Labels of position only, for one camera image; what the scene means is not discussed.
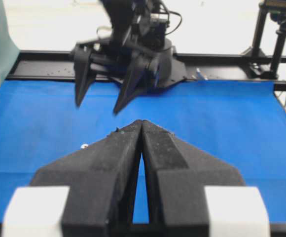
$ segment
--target blue cloth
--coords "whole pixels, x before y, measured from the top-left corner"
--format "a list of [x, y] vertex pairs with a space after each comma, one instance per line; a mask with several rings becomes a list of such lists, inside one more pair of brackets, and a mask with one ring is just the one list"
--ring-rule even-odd
[[[286, 113], [271, 82], [200, 81], [141, 96], [112, 114], [119, 88], [95, 83], [80, 109], [74, 84], [5, 81], [0, 88], [0, 221], [17, 186], [84, 143], [136, 119], [151, 122], [234, 165], [258, 186], [271, 222], [286, 222]], [[147, 222], [140, 168], [135, 222]]]

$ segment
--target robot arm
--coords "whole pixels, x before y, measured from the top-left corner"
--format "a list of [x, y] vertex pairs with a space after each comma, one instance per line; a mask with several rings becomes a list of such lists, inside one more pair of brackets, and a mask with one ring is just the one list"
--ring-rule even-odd
[[165, 38], [170, 11], [161, 0], [101, 2], [111, 20], [111, 36], [78, 43], [71, 53], [78, 107], [98, 74], [122, 83], [115, 114], [140, 94], [186, 79], [185, 65], [173, 58], [172, 44]]

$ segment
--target small blue object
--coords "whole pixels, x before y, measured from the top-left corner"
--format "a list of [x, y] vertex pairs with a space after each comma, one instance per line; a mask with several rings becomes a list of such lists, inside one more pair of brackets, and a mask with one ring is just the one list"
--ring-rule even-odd
[[[0, 88], [0, 222], [17, 186], [56, 159], [147, 119], [226, 162], [258, 186], [270, 221], [286, 222], [286, 113], [272, 82], [198, 81], [140, 96], [118, 116], [114, 83], [91, 86], [78, 110], [74, 84], [5, 81]], [[143, 164], [134, 222], [148, 222]]]

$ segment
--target white block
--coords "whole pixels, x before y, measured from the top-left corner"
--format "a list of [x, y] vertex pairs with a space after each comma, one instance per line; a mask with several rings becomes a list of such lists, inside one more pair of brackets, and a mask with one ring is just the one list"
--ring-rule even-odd
[[210, 237], [269, 237], [269, 217], [256, 187], [205, 186]]
[[4, 215], [2, 237], [62, 237], [69, 190], [68, 186], [16, 189]]

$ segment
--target small white object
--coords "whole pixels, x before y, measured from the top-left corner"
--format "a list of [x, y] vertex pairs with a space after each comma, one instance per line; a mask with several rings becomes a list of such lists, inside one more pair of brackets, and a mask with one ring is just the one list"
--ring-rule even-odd
[[70, 188], [17, 188], [4, 215], [2, 237], [62, 237], [61, 219]]
[[99, 51], [99, 49], [100, 49], [100, 43], [95, 43], [94, 50]]
[[270, 237], [269, 217], [256, 187], [205, 186], [210, 237]]
[[85, 149], [86, 147], [88, 147], [88, 144], [83, 144], [80, 146], [82, 149]]

